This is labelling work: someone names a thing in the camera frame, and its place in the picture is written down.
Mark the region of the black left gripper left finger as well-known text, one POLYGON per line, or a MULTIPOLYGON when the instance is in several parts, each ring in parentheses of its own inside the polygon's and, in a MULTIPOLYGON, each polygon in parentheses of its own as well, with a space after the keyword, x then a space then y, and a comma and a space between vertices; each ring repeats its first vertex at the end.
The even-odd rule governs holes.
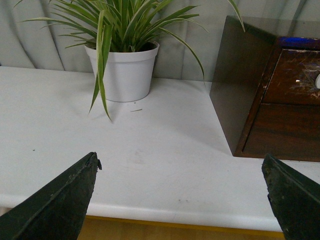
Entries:
POLYGON ((76 240, 102 169, 90 152, 0 217, 2 240, 76 240))

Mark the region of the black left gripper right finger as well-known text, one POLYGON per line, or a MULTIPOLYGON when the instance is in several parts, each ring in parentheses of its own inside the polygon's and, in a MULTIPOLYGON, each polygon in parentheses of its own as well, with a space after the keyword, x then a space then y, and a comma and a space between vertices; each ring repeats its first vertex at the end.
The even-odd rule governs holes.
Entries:
POLYGON ((267 154, 262 163, 268 200, 286 240, 320 238, 320 185, 267 154))

